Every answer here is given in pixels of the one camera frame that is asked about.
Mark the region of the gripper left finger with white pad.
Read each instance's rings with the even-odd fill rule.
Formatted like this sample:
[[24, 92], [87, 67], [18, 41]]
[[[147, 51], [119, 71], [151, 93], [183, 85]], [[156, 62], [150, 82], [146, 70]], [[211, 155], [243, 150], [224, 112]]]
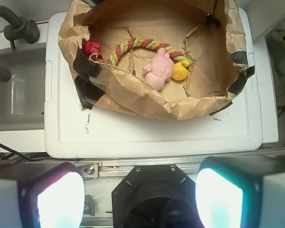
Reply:
[[84, 204], [71, 162], [0, 163], [0, 228], [77, 228]]

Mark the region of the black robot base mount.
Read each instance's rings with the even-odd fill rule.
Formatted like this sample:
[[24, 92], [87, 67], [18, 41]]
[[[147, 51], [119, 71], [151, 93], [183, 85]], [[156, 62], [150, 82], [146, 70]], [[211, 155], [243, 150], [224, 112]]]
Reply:
[[112, 191], [115, 228], [201, 228], [195, 182], [168, 165], [131, 170]]

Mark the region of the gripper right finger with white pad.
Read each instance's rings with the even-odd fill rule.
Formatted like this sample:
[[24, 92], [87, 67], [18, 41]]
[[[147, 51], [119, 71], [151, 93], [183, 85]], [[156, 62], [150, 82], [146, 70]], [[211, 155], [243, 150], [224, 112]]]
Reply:
[[207, 157], [195, 198], [206, 228], [285, 228], [285, 155]]

